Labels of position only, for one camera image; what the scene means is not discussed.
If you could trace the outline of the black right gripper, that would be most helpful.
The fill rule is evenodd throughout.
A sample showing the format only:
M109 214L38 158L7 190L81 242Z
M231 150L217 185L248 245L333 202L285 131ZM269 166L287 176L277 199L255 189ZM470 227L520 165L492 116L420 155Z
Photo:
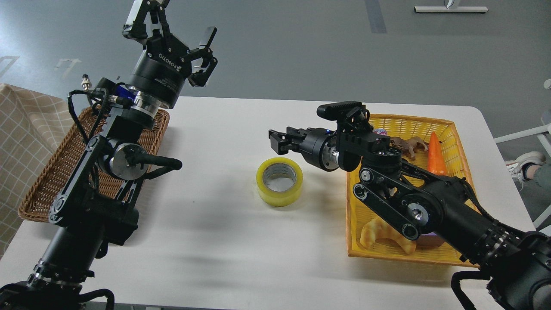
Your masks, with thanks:
M336 134L327 129L295 129L287 127L284 132L268 131L270 147L278 154L297 152L303 155L307 163L324 171L339 168L336 151Z

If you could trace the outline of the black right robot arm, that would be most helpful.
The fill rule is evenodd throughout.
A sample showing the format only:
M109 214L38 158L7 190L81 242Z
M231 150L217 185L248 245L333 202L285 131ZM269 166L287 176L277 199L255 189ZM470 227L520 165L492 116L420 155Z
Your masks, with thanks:
M478 265L478 271L452 276L451 288L464 309L475 305L462 291L462 280L486 280L489 294L506 310L550 308L549 236L494 219L465 178L435 175L407 162L390 137L374 131L364 104L325 104L317 114L337 122L337 129L269 130L271 148L278 155L301 153L325 171L358 167L354 196L393 229L411 241L436 233L461 253L461 261Z

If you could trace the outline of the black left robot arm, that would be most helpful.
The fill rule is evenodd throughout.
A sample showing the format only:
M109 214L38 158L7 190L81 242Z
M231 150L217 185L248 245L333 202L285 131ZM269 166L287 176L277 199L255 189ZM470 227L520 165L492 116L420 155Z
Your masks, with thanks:
M90 266L124 245L138 227L135 209L143 182L181 169L182 162L152 155L138 143L154 127L159 108L174 108L185 82L204 87L218 64L211 49L217 33L208 27L199 47L190 49L171 33L167 0L136 0L122 34L143 46L128 83L84 74L81 90L69 92L71 117L85 143L65 186L48 213L59 228L26 281L1 288L3 310L81 310L96 298L115 296L106 288L81 292L94 277Z

